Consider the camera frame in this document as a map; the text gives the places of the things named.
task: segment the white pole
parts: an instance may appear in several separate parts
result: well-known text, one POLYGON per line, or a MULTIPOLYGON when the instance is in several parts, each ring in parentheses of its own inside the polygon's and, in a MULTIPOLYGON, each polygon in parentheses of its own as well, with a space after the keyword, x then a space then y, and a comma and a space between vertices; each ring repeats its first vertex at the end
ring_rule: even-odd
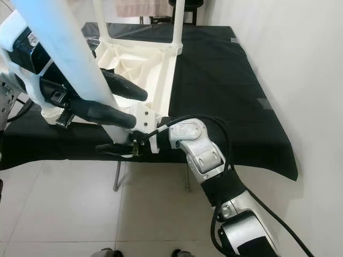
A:
POLYGON ((177 54, 180 55, 182 53, 182 27, 183 27, 183 15, 184 15, 184 1, 185 0, 177 0, 175 6, 175 21, 174 21, 174 33, 173 33, 173 41, 171 43, 172 47, 177 48, 177 54))
POLYGON ((12 3, 78 95, 118 109, 66 0, 12 3))
POLYGON ((100 32, 100 39, 109 42, 111 37, 108 34, 108 29, 103 15, 102 0, 93 0, 96 22, 100 32))

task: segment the table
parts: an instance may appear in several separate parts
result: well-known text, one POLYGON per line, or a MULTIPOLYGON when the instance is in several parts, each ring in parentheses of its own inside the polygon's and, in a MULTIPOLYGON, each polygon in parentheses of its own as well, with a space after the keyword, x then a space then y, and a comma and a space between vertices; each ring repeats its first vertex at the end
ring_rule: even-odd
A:
MULTIPOLYGON (((118 39, 171 42, 172 25, 108 24, 118 39)), ((83 28, 99 37, 96 23, 83 28)), ((208 114, 230 122, 234 163, 275 171, 292 180, 297 167, 292 146, 230 27, 184 26, 183 53, 178 56, 169 115, 208 114)), ((221 131, 206 122, 209 137, 225 153, 221 131)), ((161 150, 143 157, 101 155, 95 146, 110 143, 101 126, 73 123, 65 130, 48 125, 34 106, 4 133, 0 169, 35 160, 117 160, 185 163, 181 150, 161 150)))

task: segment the white floor tile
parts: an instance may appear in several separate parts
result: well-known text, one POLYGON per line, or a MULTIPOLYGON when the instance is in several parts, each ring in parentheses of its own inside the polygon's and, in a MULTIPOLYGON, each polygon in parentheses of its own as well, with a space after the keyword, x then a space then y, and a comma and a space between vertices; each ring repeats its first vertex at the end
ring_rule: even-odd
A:
POLYGON ((4 257, 90 257, 112 242, 92 243, 9 243, 4 257))
POLYGON ((9 241, 44 161, 0 171, 4 182, 0 203, 0 241, 9 241))
POLYGON ((114 241, 121 191, 117 162, 47 161, 12 241, 114 241))
POLYGON ((185 164, 129 163, 117 241, 207 240, 212 211, 185 164))
POLYGON ((0 256, 2 256, 5 252, 7 242, 0 242, 0 256))
POLYGON ((120 250, 125 257, 171 257, 175 249, 190 251, 195 257, 222 256, 210 241, 116 242, 116 250, 120 250))

